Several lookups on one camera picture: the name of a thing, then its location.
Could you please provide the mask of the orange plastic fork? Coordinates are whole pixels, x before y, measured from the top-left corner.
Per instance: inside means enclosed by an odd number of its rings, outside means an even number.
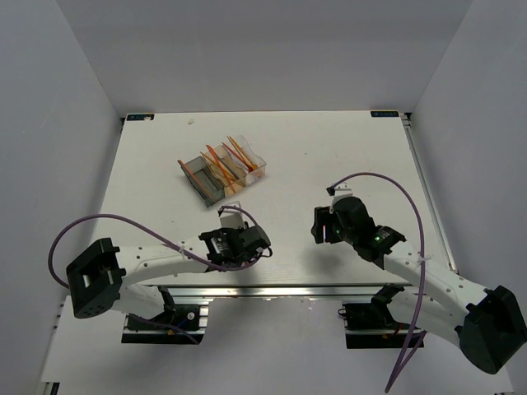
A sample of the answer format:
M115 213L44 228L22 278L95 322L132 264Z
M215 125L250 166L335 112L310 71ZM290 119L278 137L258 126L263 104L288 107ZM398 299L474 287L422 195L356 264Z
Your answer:
M258 169L258 166L250 159L245 153L244 149L237 143L237 141L228 137L230 144L223 143L223 146L240 162L242 163L249 172L253 172Z

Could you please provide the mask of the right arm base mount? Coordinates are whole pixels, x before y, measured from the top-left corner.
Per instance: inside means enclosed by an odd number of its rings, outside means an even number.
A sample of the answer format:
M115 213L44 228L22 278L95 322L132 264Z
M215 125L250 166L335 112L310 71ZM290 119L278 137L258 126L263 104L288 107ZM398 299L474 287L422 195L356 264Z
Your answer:
M400 349L408 334L409 318L395 321L388 303L404 287L387 284L368 301L348 301L338 310L344 321L348 350Z

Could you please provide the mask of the orange plastic knife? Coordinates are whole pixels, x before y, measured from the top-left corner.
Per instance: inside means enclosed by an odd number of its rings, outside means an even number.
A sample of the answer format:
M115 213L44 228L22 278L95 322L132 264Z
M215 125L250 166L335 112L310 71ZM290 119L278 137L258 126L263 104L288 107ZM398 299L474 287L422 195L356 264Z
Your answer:
M203 159L206 160L210 165L215 165L220 170L220 172L223 174L223 177L226 179L226 181L228 181L229 183L232 183L235 181L234 176L218 160L213 159L209 154L205 152L200 152L200 154L203 157Z

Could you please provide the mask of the red chopstick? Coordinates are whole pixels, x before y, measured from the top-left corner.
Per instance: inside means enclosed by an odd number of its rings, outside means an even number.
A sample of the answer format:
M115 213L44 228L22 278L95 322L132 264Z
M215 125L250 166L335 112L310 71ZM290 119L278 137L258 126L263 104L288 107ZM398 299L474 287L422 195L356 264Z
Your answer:
M203 184L198 180L198 178L190 171L188 166L182 161L178 160L178 163L180 164L180 167L184 170L184 172L199 186L199 188L205 193L205 195L211 197L212 195L209 193L209 191L203 186Z

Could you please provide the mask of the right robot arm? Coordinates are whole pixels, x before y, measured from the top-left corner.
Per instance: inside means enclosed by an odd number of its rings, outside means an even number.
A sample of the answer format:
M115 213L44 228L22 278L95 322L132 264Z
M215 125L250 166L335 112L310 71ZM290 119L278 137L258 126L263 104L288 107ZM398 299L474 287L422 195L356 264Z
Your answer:
M418 251L397 230L377 225L363 202L351 195L314 210L311 234L318 244L350 244L358 256L424 291L417 296L389 283L371 298L361 323L391 328L410 324L457 346L481 371L496 374L526 343L526 323L515 295L491 290L434 262L421 265Z

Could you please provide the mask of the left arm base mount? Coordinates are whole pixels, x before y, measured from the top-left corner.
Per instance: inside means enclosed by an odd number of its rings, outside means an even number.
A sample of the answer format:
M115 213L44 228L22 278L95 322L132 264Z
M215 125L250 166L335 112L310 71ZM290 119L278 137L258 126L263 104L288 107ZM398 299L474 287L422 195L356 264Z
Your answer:
M123 344L192 345L201 343L208 319L208 302L175 300L169 290L159 287L163 311L154 318L126 316Z

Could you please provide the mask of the red plastic fork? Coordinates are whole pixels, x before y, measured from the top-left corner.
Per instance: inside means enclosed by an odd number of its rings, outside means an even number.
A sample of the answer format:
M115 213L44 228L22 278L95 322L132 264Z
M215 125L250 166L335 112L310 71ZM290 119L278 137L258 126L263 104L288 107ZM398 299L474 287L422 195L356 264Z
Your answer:
M227 151L234 156L250 173L254 171L254 167L250 165L242 156L239 155L237 151L234 151L231 149L226 143L222 143L223 147L227 149Z

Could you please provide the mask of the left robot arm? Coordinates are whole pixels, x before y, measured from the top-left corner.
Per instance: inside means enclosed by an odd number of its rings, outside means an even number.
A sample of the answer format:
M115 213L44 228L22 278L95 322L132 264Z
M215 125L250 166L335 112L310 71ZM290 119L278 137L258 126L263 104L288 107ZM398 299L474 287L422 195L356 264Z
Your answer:
M118 247L112 239L98 239L67 266L75 318L86 319L109 310L146 318L166 328L174 308L159 287L143 285L179 274L243 270L255 262L271 242L262 227L220 228L171 247Z

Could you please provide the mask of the blue plastic knife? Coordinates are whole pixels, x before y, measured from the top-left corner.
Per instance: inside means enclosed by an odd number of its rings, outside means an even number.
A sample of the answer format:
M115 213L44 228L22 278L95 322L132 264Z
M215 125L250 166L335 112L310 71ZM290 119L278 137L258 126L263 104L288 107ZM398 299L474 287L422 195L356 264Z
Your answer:
M240 179L240 176L236 173L235 169L229 165L227 162L223 161L223 165L233 174L235 179Z

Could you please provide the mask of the red plastic knife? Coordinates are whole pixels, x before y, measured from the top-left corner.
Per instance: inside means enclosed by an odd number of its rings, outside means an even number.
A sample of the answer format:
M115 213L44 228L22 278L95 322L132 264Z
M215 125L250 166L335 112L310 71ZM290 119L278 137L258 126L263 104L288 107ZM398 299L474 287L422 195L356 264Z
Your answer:
M210 146L210 145L207 145L207 149L209 151L209 153L212 155L212 157L215 159L215 160L218 160L222 165L223 165L223 159L216 153L216 151Z

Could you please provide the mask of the orange yellow fork bottom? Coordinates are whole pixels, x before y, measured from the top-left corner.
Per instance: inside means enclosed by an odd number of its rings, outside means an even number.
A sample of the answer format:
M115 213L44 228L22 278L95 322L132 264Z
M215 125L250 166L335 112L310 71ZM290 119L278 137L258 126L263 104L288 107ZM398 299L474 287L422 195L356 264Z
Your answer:
M238 142L231 136L227 136L230 143L233 145L233 147L247 160L247 162L254 167L254 169L258 169L258 166L252 161L250 156L245 152L245 150L238 144Z

